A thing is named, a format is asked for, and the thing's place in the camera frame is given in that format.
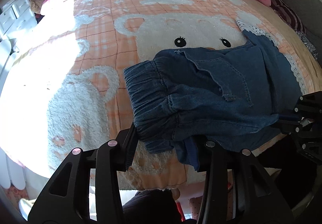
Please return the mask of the white drawer cabinet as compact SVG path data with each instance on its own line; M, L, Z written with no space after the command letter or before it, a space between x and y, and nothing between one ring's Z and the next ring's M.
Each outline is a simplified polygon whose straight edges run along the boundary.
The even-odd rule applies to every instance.
M37 25L29 0L11 0L1 13L1 39L19 38Z

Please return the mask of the striped purple pillow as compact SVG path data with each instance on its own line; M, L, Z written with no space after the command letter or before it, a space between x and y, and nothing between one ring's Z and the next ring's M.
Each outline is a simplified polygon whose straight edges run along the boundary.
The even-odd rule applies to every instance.
M295 32L306 34L306 28L300 17L283 0L271 0L270 8Z

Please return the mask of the blue denim pants lace hem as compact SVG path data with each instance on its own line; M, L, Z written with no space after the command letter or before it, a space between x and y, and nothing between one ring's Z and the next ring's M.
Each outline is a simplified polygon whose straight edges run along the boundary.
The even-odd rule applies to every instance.
M307 93L296 62L271 34L237 25L244 45L165 49L124 70L134 126L150 154L175 150L179 162L198 169L198 135L227 150L254 150L278 135L278 116Z

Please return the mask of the orange bear plush blanket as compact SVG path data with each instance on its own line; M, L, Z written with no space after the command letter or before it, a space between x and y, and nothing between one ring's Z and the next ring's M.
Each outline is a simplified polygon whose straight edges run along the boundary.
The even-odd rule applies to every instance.
M321 67L256 0L66 0L35 27L1 93L1 149L50 178L73 150L134 126L122 190L205 180L198 140L256 155Z

